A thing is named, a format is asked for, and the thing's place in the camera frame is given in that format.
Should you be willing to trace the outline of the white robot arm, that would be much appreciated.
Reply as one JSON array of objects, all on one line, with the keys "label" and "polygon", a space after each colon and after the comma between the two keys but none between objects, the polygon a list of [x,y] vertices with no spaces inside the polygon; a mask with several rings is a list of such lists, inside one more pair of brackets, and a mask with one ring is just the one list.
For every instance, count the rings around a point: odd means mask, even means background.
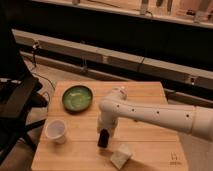
[{"label": "white robot arm", "polygon": [[213,109],[192,105],[139,103],[127,100],[124,87],[109,91],[99,103],[97,132],[114,135],[118,118],[129,118],[213,141]]}]

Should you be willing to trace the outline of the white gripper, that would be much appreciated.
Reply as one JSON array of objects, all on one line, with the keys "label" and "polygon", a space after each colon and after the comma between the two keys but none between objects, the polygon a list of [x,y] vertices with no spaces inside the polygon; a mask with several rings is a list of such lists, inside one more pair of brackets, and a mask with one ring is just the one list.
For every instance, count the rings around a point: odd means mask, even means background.
[{"label": "white gripper", "polygon": [[110,137],[114,136],[116,127],[118,124],[118,119],[106,114],[101,114],[98,116],[97,120],[97,132],[100,133],[103,129],[106,129]]}]

